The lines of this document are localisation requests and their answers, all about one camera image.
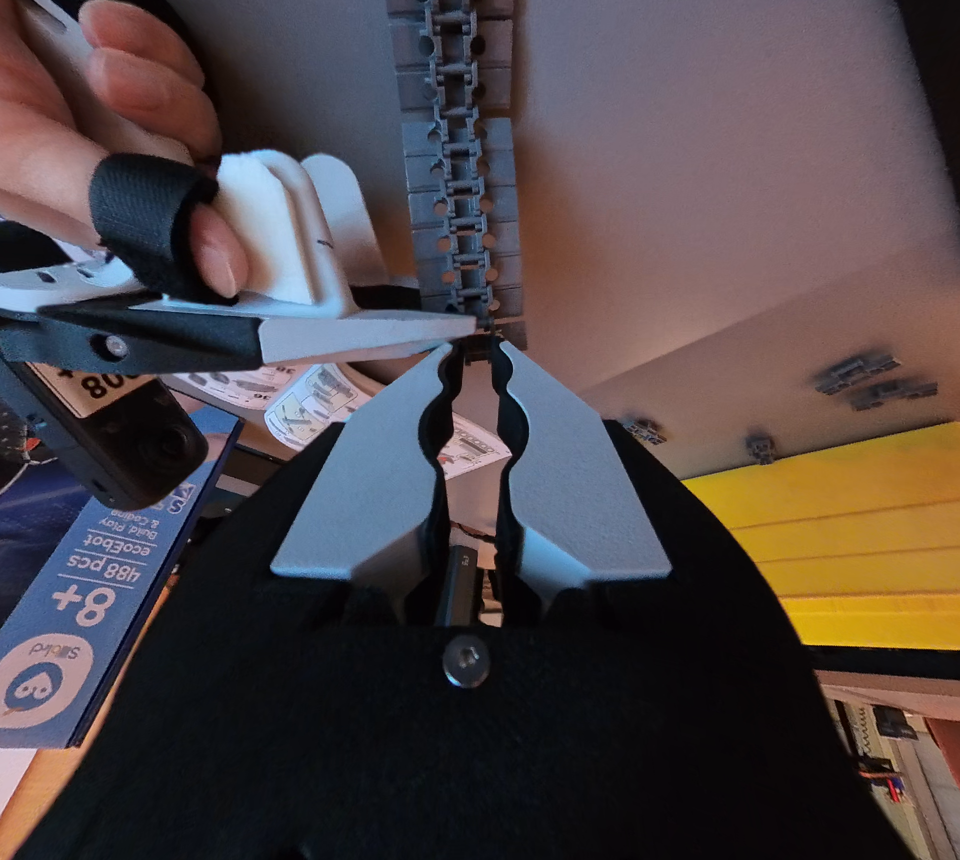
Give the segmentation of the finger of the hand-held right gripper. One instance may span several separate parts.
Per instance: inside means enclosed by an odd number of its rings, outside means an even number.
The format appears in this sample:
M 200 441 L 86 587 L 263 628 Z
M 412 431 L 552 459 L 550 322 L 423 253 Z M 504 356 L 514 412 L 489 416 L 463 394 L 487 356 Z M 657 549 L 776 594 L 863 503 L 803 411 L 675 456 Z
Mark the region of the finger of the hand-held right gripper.
M 364 310 L 331 319 L 265 318 L 258 337 L 264 364 L 320 364 L 408 357 L 474 334 L 473 316 Z

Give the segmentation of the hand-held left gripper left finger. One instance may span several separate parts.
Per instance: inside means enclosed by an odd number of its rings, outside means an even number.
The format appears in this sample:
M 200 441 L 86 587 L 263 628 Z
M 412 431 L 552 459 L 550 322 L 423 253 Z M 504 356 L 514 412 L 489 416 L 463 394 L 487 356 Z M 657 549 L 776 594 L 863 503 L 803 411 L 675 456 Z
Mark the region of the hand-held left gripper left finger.
M 438 454 L 453 434 L 462 354 L 441 345 L 352 415 L 271 562 L 274 574 L 375 587 L 406 621 L 434 621 L 450 549 Z

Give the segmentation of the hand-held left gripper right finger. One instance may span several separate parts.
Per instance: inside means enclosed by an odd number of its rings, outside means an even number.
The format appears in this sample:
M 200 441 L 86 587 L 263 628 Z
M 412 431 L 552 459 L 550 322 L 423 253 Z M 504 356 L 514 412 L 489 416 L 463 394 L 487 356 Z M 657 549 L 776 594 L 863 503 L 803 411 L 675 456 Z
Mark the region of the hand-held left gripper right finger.
M 505 626 L 532 626 L 564 590 L 667 577 L 663 545 L 606 426 L 526 354 L 491 355 L 501 473 L 496 576 Z

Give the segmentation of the grey desk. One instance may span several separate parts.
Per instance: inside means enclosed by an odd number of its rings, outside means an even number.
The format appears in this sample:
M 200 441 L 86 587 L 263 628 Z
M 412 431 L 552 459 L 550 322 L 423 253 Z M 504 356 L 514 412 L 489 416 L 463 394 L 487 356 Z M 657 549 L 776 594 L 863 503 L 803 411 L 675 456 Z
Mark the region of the grey desk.
M 412 274 L 385 0 L 169 0 L 229 150 L 356 173 Z M 680 477 L 958 420 L 956 209 L 893 0 L 515 0 L 528 354 Z M 854 411 L 858 354 L 931 398 Z

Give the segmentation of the person's right hand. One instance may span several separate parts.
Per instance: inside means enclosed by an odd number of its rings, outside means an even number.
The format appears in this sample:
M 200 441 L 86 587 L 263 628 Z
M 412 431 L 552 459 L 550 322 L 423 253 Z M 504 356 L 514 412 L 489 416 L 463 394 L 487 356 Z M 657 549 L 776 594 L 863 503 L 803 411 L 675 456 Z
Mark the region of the person's right hand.
M 81 134 L 60 88 L 24 40 L 15 0 L 1 0 L 2 216 L 86 249 L 100 246 L 89 187 L 107 150 Z M 185 42 L 139 7 L 90 0 L 79 26 L 84 79 L 127 121 L 183 144 L 197 164 L 222 150 L 205 75 Z

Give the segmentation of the white instruction booklet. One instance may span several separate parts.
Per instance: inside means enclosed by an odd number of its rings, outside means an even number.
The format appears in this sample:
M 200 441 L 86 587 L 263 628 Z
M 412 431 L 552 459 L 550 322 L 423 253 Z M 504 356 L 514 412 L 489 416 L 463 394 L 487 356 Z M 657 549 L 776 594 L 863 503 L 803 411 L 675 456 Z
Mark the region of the white instruction booklet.
M 187 373 L 165 377 L 168 385 L 192 398 L 234 413 L 266 430 L 282 448 L 300 452 L 332 422 L 346 422 L 383 384 L 346 364 L 275 365 L 247 372 Z M 446 479 L 507 460 L 507 446 L 486 429 L 453 415 L 454 434 L 438 459 Z

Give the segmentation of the yellow plastic bin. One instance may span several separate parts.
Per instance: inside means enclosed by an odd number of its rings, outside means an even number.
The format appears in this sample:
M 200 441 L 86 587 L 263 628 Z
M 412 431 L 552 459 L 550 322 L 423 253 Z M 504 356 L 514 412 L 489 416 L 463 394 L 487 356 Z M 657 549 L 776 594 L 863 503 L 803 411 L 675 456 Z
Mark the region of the yellow plastic bin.
M 958 649 L 957 422 L 685 485 L 754 560 L 805 644 Z

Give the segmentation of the blue robot kit box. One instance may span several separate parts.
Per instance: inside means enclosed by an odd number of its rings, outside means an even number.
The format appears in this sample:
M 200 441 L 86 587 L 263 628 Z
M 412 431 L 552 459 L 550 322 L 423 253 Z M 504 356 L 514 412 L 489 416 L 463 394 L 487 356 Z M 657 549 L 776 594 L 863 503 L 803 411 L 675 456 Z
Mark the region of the blue robot kit box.
M 78 745 L 210 498 L 241 421 L 205 407 L 209 453 L 145 509 L 92 498 L 57 461 L 2 488 L 1 746 Z

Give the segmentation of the scattered loose track links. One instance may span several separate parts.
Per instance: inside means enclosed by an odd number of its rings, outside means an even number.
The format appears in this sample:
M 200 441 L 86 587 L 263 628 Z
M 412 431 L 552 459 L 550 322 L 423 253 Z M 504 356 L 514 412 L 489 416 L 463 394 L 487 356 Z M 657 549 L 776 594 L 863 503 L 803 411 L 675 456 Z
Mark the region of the scattered loose track links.
M 915 378 L 877 381 L 882 374 L 888 374 L 900 366 L 902 363 L 890 353 L 858 354 L 822 372 L 814 390 L 835 397 L 856 388 L 848 401 L 856 412 L 877 409 L 888 402 L 931 398 L 938 394 L 939 384 L 935 381 Z M 659 446 L 667 440 L 661 425 L 650 419 L 625 419 L 619 423 L 636 441 L 647 446 Z M 778 458 L 774 440 L 769 434 L 747 436 L 744 445 L 755 464 L 768 466 Z

